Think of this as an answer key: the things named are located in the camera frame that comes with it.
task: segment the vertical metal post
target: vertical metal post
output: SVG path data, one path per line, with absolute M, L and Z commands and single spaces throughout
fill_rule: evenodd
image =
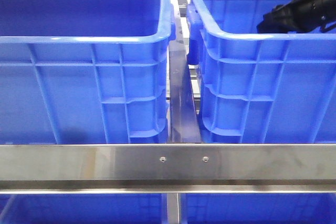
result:
M 179 4 L 177 0 L 171 2 L 174 5 L 176 25 L 176 40 L 169 44 L 171 142 L 201 143 L 186 61 Z
M 167 194 L 167 217 L 168 224 L 182 224 L 184 221 L 185 213 L 184 200 L 181 194 Z

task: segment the blue plastic crate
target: blue plastic crate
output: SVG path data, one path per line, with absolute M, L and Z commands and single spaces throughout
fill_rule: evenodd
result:
M 170 0 L 1 2 L 0 144 L 166 141 Z
M 335 194 L 190 194 L 188 224 L 333 224 Z
M 162 224 L 166 203 L 160 194 L 16 195 L 1 224 Z
M 188 61 L 198 64 L 203 139 L 331 143 L 336 138 L 336 35 L 257 34 L 290 0 L 192 0 Z

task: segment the stainless steel frame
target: stainless steel frame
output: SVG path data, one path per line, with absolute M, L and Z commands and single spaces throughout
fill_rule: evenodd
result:
M 336 192 L 336 145 L 202 144 L 181 21 L 170 44 L 170 144 L 2 145 L 0 193 Z

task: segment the black machine part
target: black machine part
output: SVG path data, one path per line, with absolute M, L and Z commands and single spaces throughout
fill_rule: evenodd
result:
M 285 5 L 276 6 L 264 15 L 257 26 L 258 33 L 308 33 L 320 27 L 322 33 L 334 28 L 336 24 L 336 0 L 292 0 Z

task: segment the metal shelf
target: metal shelf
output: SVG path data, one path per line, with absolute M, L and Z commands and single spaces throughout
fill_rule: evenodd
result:
M 198 129 L 180 13 L 170 43 L 168 144 L 2 145 L 0 193 L 336 192 L 336 145 L 203 144 Z

